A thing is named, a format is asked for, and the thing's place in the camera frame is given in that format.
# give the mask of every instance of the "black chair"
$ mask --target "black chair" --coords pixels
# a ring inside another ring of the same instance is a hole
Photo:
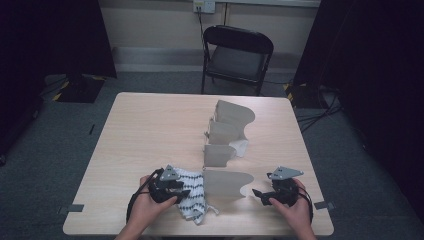
[[[272,41],[262,33],[229,26],[212,26],[203,33],[205,76],[256,86],[259,96],[274,51]],[[211,56],[209,46],[216,46]]]

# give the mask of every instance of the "gray carpet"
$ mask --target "gray carpet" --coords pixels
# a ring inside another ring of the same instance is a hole
[[[51,76],[47,82],[60,78]],[[292,78],[293,74],[269,73],[266,81]],[[118,79],[105,82],[93,104],[54,102],[59,83],[46,88],[38,118],[0,168],[0,239],[113,239],[66,236],[66,216],[58,210],[73,201],[115,96],[125,91],[198,94],[200,79],[200,72],[118,73]],[[251,87],[220,80],[208,80],[205,92],[254,95]],[[275,83],[265,83],[262,94],[285,97]],[[322,110],[295,113],[312,116]],[[324,198],[336,205],[330,212],[335,232],[323,239],[424,239],[423,225],[391,177],[363,151],[357,133],[343,112],[304,132]]]

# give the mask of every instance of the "chair seat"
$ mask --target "chair seat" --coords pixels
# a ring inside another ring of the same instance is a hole
[[[218,46],[207,66],[207,74],[258,82],[266,55]]]

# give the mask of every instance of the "striped cloth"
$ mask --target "striped cloth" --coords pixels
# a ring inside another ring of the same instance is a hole
[[[190,190],[188,197],[178,205],[186,220],[193,220],[199,225],[209,209],[212,209],[215,214],[219,214],[218,209],[206,203],[201,172],[189,172],[181,168],[174,168],[174,171],[180,175],[178,181],[184,182],[183,190]]]

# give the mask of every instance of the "hand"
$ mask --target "hand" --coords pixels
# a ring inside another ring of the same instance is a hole
[[[293,179],[296,184],[305,189],[305,186],[297,179]],[[299,188],[299,192],[306,195],[305,191]],[[295,231],[296,236],[301,240],[316,239],[315,234],[311,227],[309,218],[309,204],[306,199],[300,197],[296,203],[287,207],[281,204],[274,198],[270,198],[269,201],[277,209],[277,211],[283,215],[287,220],[289,226]]]
[[[149,176],[140,178],[140,186],[146,182]],[[127,225],[121,230],[116,239],[138,239],[143,231],[166,209],[170,208],[177,201],[177,197],[172,197],[165,202],[156,203],[148,193],[140,194],[134,202],[130,219]]]

